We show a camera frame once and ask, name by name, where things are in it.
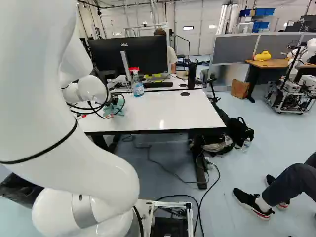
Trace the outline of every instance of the sneaker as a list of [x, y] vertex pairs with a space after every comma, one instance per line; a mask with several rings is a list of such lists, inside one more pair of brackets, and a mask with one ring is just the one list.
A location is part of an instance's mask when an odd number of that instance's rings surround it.
[[[275, 177], [273, 177], [272, 175], [268, 174], [268, 175], [266, 176], [266, 178], [265, 178], [265, 183], [266, 183], [267, 187], [268, 187], [269, 185], [271, 185], [271, 183], [273, 183], [275, 180], [276, 180]], [[283, 211], [283, 210], [286, 210], [289, 205], [290, 205], [290, 201], [287, 201], [287, 202], [282, 202], [282, 203], [280, 203], [280, 204], [277, 205], [276, 207], [277, 207], [279, 210]]]
[[255, 214], [262, 220], [269, 221], [271, 214], [274, 214], [274, 211], [272, 211], [271, 208], [267, 212], [263, 212], [255, 203], [256, 198], [260, 197], [259, 194], [247, 194], [238, 188], [233, 189], [233, 194], [240, 205], [250, 210], [251, 213]]

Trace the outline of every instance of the black thermos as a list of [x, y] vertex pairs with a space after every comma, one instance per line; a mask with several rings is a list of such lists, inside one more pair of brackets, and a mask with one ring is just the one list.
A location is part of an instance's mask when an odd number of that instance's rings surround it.
[[194, 85], [196, 83], [196, 72], [197, 72], [197, 64], [190, 63], [189, 64], [189, 74], [188, 74], [188, 89], [194, 89]]

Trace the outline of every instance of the keyboard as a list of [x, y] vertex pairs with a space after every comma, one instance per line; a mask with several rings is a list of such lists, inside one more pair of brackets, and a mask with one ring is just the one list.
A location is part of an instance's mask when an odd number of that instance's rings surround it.
[[172, 87], [172, 82], [147, 82], [143, 83], [144, 88], [161, 88], [161, 87]]

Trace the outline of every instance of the person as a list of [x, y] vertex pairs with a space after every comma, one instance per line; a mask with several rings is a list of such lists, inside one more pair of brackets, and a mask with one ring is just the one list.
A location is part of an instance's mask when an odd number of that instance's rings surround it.
[[[154, 31], [154, 36], [166, 35], [166, 31], [163, 28], [156, 28]], [[170, 46], [167, 46], [167, 58], [168, 66], [171, 67], [171, 73], [176, 73], [176, 62], [178, 62], [177, 55], [174, 49]]]
[[288, 209], [290, 200], [302, 192], [316, 202], [316, 152], [304, 164], [291, 165], [277, 178], [268, 174], [265, 181], [268, 187], [261, 195], [233, 189], [237, 201], [262, 220], [270, 220], [274, 206], [280, 210]]

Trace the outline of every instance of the water bottle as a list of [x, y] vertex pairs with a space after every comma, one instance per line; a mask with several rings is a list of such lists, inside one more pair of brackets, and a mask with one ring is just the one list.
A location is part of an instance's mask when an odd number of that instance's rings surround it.
[[145, 91], [144, 91], [144, 85], [143, 83], [139, 80], [138, 77], [138, 68], [130, 68], [130, 70], [133, 72], [133, 92], [135, 97], [140, 97], [142, 96]]
[[247, 138], [244, 142], [243, 142], [243, 145], [241, 147], [242, 151], [245, 152], [248, 150], [249, 146], [251, 144], [251, 140], [250, 138]]

